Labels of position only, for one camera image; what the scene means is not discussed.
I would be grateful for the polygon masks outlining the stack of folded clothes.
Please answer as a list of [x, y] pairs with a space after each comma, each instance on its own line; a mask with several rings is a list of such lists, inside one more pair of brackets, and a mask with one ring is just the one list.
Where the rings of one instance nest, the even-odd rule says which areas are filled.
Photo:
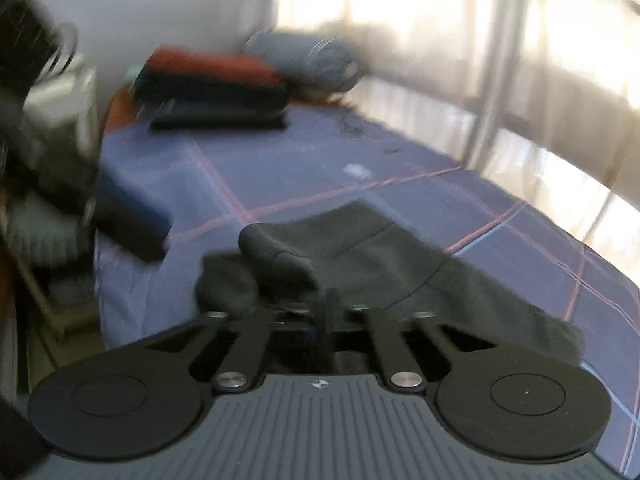
[[154, 130], [283, 129], [290, 96], [260, 58], [174, 46], [153, 51], [131, 94]]

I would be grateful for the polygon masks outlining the grey bolster pillow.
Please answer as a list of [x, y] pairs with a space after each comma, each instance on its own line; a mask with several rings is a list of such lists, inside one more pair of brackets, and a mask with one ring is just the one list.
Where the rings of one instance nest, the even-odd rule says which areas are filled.
[[346, 93], [367, 73], [357, 48], [340, 36], [271, 29], [255, 32], [243, 52], [271, 65], [298, 88]]

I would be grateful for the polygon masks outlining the dark grey pants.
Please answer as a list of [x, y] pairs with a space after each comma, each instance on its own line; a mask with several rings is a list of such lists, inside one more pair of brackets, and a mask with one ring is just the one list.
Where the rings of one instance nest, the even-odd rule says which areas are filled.
[[356, 304], [405, 321], [431, 311], [446, 321], [577, 364], [579, 328], [529, 304], [461, 259], [426, 244], [365, 202], [290, 222], [242, 229], [237, 252], [209, 252], [194, 288], [201, 311], [244, 318], [258, 307], [315, 302], [335, 290], [331, 310]]

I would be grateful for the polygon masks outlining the blue checked bed sheet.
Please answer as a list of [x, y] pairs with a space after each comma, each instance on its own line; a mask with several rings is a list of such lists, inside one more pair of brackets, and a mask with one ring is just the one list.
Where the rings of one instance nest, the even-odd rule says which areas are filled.
[[318, 214], [362, 198], [428, 244], [451, 250], [585, 336], [585, 367], [613, 411], [599, 455], [639, 472], [639, 291], [541, 212], [453, 159], [348, 110], [296, 106], [283, 130], [104, 136], [104, 165], [171, 214], [169, 252], [148, 266], [108, 240], [96, 248], [107, 347], [189, 321], [201, 258], [232, 250], [243, 226]]

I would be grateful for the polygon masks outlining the beige sheer curtain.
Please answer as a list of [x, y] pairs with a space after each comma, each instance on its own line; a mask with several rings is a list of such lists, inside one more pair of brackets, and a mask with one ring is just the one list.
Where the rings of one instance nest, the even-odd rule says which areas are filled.
[[276, 0], [369, 75], [352, 102], [639, 275], [639, 0]]

